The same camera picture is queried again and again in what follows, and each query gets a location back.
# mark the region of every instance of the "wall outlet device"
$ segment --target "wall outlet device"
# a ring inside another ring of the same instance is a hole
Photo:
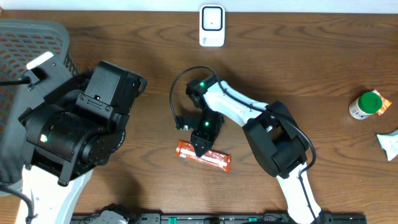
[[[199,12],[199,44],[221,47],[225,40],[225,9],[220,5],[204,5]]]

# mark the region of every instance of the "black motor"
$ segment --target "black motor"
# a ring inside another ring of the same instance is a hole
[[[147,83],[109,62],[73,77],[56,56],[26,71],[23,79],[45,101],[19,117],[26,129],[24,164],[53,173],[62,186],[105,165],[119,149],[128,113]]]

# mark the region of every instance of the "orange snack bar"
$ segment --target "orange snack bar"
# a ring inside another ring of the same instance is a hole
[[[175,155],[181,158],[188,158],[203,164],[219,167],[225,172],[229,172],[231,168],[231,155],[209,150],[202,157],[197,157],[192,144],[183,140],[178,142]]]
[[[387,108],[389,107],[389,106],[391,106],[391,102],[389,101],[389,100],[387,100],[387,99],[385,99],[377,90],[373,90],[373,92],[375,93],[375,94],[377,94],[377,95],[379,95],[380,96],[380,98],[381,98],[381,101],[382,101],[382,106],[381,106],[381,108],[379,109],[379,111],[378,112],[376,112],[377,113],[377,115],[382,115],[386,110],[387,110]]]

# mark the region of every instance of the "pill bottle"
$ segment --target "pill bottle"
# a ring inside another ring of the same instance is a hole
[[[382,100],[375,92],[367,92],[354,100],[348,107],[349,113],[355,119],[366,119],[376,113],[382,106]]]

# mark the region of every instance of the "wooden table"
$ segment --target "wooden table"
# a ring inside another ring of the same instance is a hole
[[[387,162],[376,138],[398,128],[397,106],[363,121],[348,113],[348,105],[373,88],[398,104],[397,16],[228,13],[220,48],[199,46],[198,13],[4,11],[1,17],[57,21],[70,33],[80,68],[108,60],[148,79],[132,107],[123,147],[95,169],[75,213],[113,202],[135,212],[287,209],[276,179],[258,166],[231,120],[213,147],[232,155],[230,173],[175,156],[178,140],[189,140],[190,132],[174,129],[171,83],[188,67],[209,65],[245,95],[287,105],[317,149],[308,174],[322,209],[364,213],[368,223],[398,223],[398,159]],[[185,84],[207,75],[195,71],[180,79],[177,113],[195,110]],[[3,197],[0,203],[0,223],[13,223],[19,201]]]

